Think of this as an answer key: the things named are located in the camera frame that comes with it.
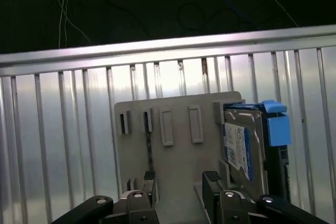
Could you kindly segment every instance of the silver metal panel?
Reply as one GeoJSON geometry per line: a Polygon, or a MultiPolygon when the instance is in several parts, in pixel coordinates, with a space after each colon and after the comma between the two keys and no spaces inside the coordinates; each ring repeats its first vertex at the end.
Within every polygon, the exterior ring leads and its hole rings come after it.
{"type": "Polygon", "coordinates": [[[62,116],[64,141],[67,149],[68,179],[70,181],[70,207],[79,205],[85,200],[85,178],[81,163],[81,149],[78,129],[77,101],[75,93],[75,75],[65,71],[60,75],[62,98],[62,116]]]}
{"type": "Polygon", "coordinates": [[[20,133],[17,137],[23,166],[26,221],[27,223],[48,223],[51,221],[47,188],[48,172],[45,169],[46,164],[42,164],[43,151],[40,142],[35,76],[16,77],[16,91],[20,133]]]}
{"type": "Polygon", "coordinates": [[[12,176],[11,176],[11,161],[9,160],[9,147],[6,129],[6,114],[5,114],[5,97],[3,94],[3,80],[0,82],[0,116],[1,116],[1,139],[0,145],[1,156],[3,157],[0,163],[0,183],[1,183],[1,207],[2,221],[5,223],[14,223],[14,203],[12,195],[12,176]]]}
{"type": "Polygon", "coordinates": [[[110,102],[105,68],[88,69],[88,109],[90,110],[90,148],[95,193],[118,199],[117,176],[112,141],[110,102]]]}
{"type": "MultiPolygon", "coordinates": [[[[289,83],[287,82],[287,74],[292,74],[291,72],[286,71],[286,62],[285,52],[276,52],[275,54],[276,61],[277,61],[277,77],[279,80],[279,93],[280,97],[277,97],[278,101],[281,101],[283,104],[285,104],[288,108],[287,114],[289,115],[291,125],[293,125],[293,117],[292,117],[292,110],[290,107],[290,98],[289,98],[289,83]]],[[[291,138],[292,140],[295,139],[295,134],[293,129],[291,130],[291,138]]],[[[289,160],[289,190],[290,190],[290,200],[291,203],[296,205],[297,207],[301,207],[300,197],[299,197],[299,181],[298,181],[298,170],[297,170],[297,163],[296,163],[296,154],[295,154],[295,145],[291,144],[288,147],[288,160],[289,160]]]]}
{"type": "MultiPolygon", "coordinates": [[[[16,65],[15,62],[13,62],[12,64],[0,68],[0,76],[16,76],[37,72],[56,72],[75,69],[133,65],[136,63],[205,58],[220,55],[242,55],[246,54],[247,52],[270,52],[301,48],[327,47],[334,46],[336,35],[324,37],[309,37],[305,39],[292,38],[288,39],[288,41],[283,41],[281,37],[279,39],[280,40],[276,42],[266,40],[257,41],[257,43],[252,42],[252,40],[249,42],[245,42],[245,44],[243,45],[240,44],[240,41],[238,40],[237,45],[223,45],[223,43],[218,43],[218,45],[208,45],[206,47],[197,46],[188,49],[171,49],[148,52],[131,53],[133,50],[130,49],[129,54],[116,54],[111,56],[111,54],[108,54],[108,52],[102,52],[101,54],[95,54],[96,57],[94,58],[84,57],[82,59],[69,59],[66,61],[64,59],[60,60],[57,57],[55,59],[46,58],[46,61],[42,61],[39,63],[36,63],[34,61],[29,62],[28,60],[26,65],[16,65]]],[[[69,54],[71,55],[75,51],[75,49],[69,50],[69,54]]]]}
{"type": "Polygon", "coordinates": [[[1,205],[3,207],[4,223],[23,223],[25,196],[22,194],[22,159],[18,156],[16,144],[16,130],[14,120],[13,90],[10,77],[1,79],[1,146],[2,161],[1,171],[1,205]]]}
{"type": "Polygon", "coordinates": [[[40,140],[44,141],[46,155],[51,219],[56,220],[70,210],[69,195],[71,195],[58,73],[43,73],[39,76],[39,82],[41,96],[39,119],[40,126],[44,128],[40,140]]]}
{"type": "Polygon", "coordinates": [[[181,90],[181,71],[177,61],[165,61],[159,64],[159,85],[162,90],[162,97],[178,97],[181,90]]]}
{"type": "Polygon", "coordinates": [[[207,58],[206,63],[209,81],[209,93],[219,92],[217,58],[207,58]]]}
{"type": "Polygon", "coordinates": [[[116,198],[115,103],[231,90],[287,105],[291,200],[334,223],[334,55],[336,26],[1,55],[4,223],[47,223],[93,194],[116,198]]]}
{"type": "Polygon", "coordinates": [[[275,100],[275,76],[272,54],[254,54],[258,100],[275,100]]]}
{"type": "Polygon", "coordinates": [[[236,55],[231,57],[232,77],[234,91],[239,91],[247,103],[254,101],[252,70],[249,55],[236,55]]]}
{"type": "MultiPolygon", "coordinates": [[[[85,103],[84,94],[84,81],[83,72],[81,70],[76,70],[72,74],[74,80],[74,92],[75,92],[75,104],[77,113],[77,125],[79,134],[79,147],[80,147],[80,162],[81,170],[83,172],[83,194],[84,199],[88,199],[94,195],[93,193],[93,174],[90,156],[90,145],[89,145],[89,133],[88,133],[88,122],[87,122],[87,110],[85,103]]],[[[71,85],[65,79],[65,87],[71,85]]]]}
{"type": "Polygon", "coordinates": [[[312,211],[312,206],[314,204],[313,200],[311,202],[310,195],[312,193],[312,188],[309,186],[309,173],[310,167],[307,166],[307,160],[305,155],[305,142],[303,139],[303,128],[302,128],[302,115],[300,111],[301,101],[299,99],[299,87],[297,70],[295,63],[295,56],[293,51],[286,51],[283,53],[285,61],[285,71],[286,71],[286,81],[288,87],[288,113],[291,122],[291,135],[292,135],[292,145],[290,148],[295,150],[295,160],[297,177],[299,181],[298,196],[300,201],[300,207],[308,212],[312,211]]]}
{"type": "Polygon", "coordinates": [[[235,43],[247,43],[251,45],[255,44],[256,41],[260,40],[285,40],[285,39],[301,39],[310,38],[313,36],[325,37],[330,35],[335,35],[336,25],[333,26],[316,26],[316,27],[305,27],[305,28],[292,28],[292,29],[279,29],[279,30],[269,30],[269,31],[254,31],[248,33],[239,34],[222,34],[222,35],[211,35],[211,36],[198,36],[189,38],[175,38],[175,39],[163,39],[163,40],[153,40],[153,41],[142,41],[142,42],[132,42],[132,43],[121,43],[114,45],[104,45],[104,46],[93,46],[93,47],[83,47],[83,48],[70,48],[61,50],[49,50],[41,52],[25,52],[18,54],[2,55],[1,62],[9,63],[16,62],[22,63],[27,60],[41,60],[41,59],[60,59],[75,57],[81,58],[83,55],[94,57],[96,54],[110,53],[109,55],[116,55],[117,53],[134,53],[141,51],[153,51],[154,54],[158,54],[158,50],[164,52],[167,49],[181,48],[185,51],[185,48],[194,47],[206,47],[209,45],[216,44],[227,44],[232,45],[235,43]]]}
{"type": "Polygon", "coordinates": [[[158,98],[159,96],[157,95],[157,89],[158,89],[158,81],[155,77],[155,65],[154,63],[147,63],[145,64],[145,81],[148,86],[148,98],[149,99],[155,99],[158,98]]]}
{"type": "Polygon", "coordinates": [[[217,57],[219,91],[233,91],[232,69],[230,57],[217,57]]]}
{"type": "Polygon", "coordinates": [[[130,66],[120,66],[111,68],[113,82],[114,103],[132,101],[133,92],[131,84],[130,66]]]}
{"type": "Polygon", "coordinates": [[[136,99],[145,100],[149,96],[147,83],[145,80],[145,64],[136,64],[135,66],[135,80],[134,85],[136,88],[136,99]]]}
{"type": "Polygon", "coordinates": [[[316,215],[334,223],[328,151],[316,49],[299,51],[316,215]]]}
{"type": "Polygon", "coordinates": [[[336,106],[334,104],[334,97],[336,89],[333,88],[334,80],[336,77],[335,66],[336,64],[336,47],[322,48],[318,51],[319,55],[319,70],[321,80],[321,93],[322,93],[322,106],[324,113],[325,134],[328,148],[328,161],[329,172],[331,179],[331,196],[336,209],[336,129],[333,124],[336,122],[336,106]]]}
{"type": "Polygon", "coordinates": [[[205,83],[203,81],[201,59],[184,60],[183,67],[186,94],[203,94],[205,83]]]}

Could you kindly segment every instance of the blue plastic tab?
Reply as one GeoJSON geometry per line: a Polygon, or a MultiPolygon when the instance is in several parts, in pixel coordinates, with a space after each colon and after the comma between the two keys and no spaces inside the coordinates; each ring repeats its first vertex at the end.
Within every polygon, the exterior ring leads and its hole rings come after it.
{"type": "Polygon", "coordinates": [[[274,100],[268,100],[261,103],[266,110],[266,113],[284,113],[287,111],[287,107],[281,102],[274,100]]]}
{"type": "Polygon", "coordinates": [[[270,146],[282,146],[290,144],[290,128],[288,116],[268,118],[268,137],[270,146]]]}

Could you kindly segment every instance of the dark ceiling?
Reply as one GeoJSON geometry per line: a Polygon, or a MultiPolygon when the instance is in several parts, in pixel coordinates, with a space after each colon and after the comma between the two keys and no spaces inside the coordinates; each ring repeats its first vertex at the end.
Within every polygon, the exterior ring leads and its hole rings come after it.
{"type": "MultiPolygon", "coordinates": [[[[299,26],[336,24],[335,0],[278,2],[299,26]]],[[[56,0],[1,4],[0,53],[58,48],[56,0]]],[[[65,45],[62,23],[61,48],[295,27],[273,0],[69,0],[67,10],[91,43],[68,23],[65,45]]]]}

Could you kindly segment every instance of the hard drive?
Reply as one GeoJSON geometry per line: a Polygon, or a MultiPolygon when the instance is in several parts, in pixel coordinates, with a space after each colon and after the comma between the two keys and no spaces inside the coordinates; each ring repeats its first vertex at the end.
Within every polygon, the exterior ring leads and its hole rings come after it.
{"type": "Polygon", "coordinates": [[[279,102],[224,105],[223,159],[232,180],[254,200],[289,199],[287,108],[279,102]]]}

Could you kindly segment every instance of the rust spot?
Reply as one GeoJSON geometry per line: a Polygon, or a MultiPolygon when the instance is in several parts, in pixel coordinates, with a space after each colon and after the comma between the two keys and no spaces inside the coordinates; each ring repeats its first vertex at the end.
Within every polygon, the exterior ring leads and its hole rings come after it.
{"type": "Polygon", "coordinates": [[[178,69],[179,69],[179,71],[183,71],[183,62],[182,61],[178,61],[178,69]]]}
{"type": "Polygon", "coordinates": [[[208,74],[208,65],[206,62],[206,58],[202,59],[202,74],[208,74]]]}

